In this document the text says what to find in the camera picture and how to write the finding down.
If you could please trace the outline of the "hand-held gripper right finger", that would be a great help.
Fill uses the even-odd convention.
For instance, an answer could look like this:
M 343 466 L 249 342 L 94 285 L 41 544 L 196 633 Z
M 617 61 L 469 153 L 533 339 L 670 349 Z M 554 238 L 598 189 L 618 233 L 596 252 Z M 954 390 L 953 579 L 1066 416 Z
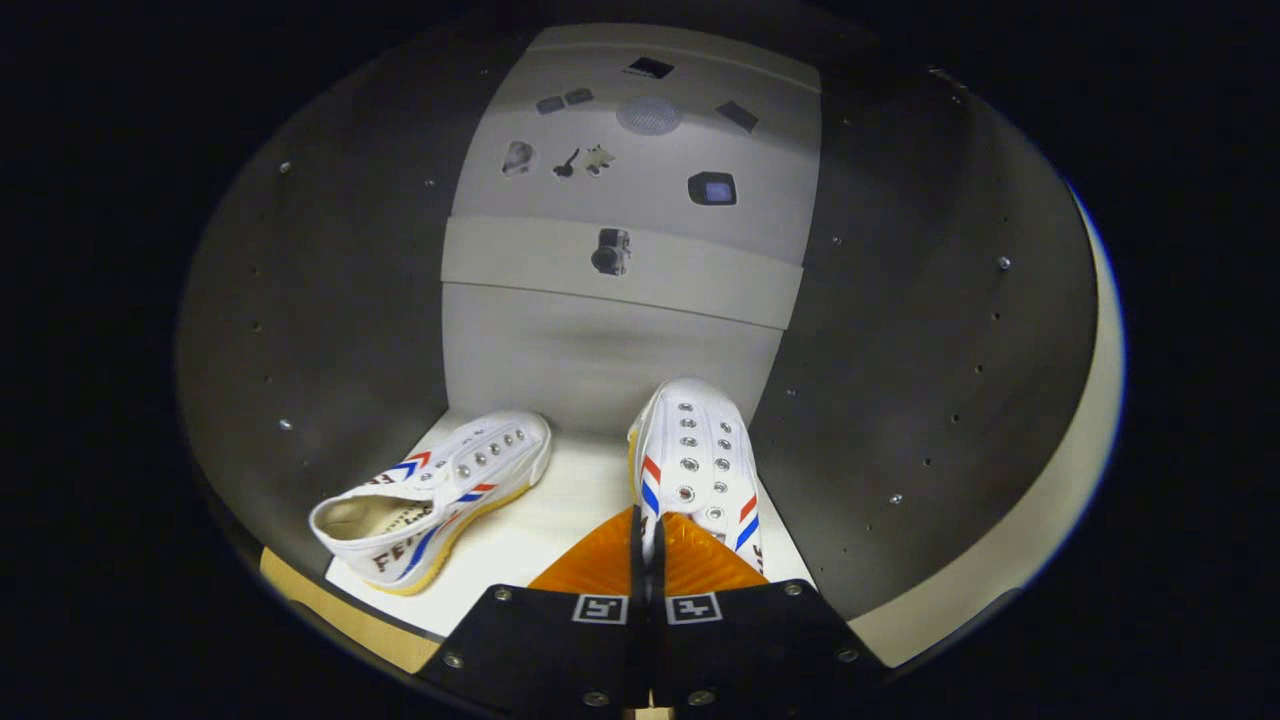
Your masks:
M 769 582 L 684 515 L 658 523 L 650 697 L 675 719 L 851 719 L 890 667 L 819 591 Z

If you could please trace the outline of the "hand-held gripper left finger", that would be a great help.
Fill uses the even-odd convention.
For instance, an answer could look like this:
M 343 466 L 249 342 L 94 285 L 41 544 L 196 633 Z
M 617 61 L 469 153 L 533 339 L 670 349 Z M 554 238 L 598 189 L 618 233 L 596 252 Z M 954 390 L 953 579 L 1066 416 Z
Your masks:
M 530 585 L 488 587 L 416 671 L 485 719 L 634 719 L 649 705 L 640 512 L 591 530 Z

